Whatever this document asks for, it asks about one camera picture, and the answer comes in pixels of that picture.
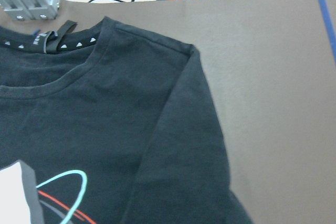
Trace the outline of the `black graphic t-shirt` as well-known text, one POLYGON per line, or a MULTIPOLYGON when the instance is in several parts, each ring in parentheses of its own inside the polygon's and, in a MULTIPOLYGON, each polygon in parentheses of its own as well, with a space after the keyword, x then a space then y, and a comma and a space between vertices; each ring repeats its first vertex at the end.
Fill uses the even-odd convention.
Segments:
POLYGON ((1 29, 1 167, 29 165, 45 223, 251 223, 189 44, 104 18, 60 36, 1 29))

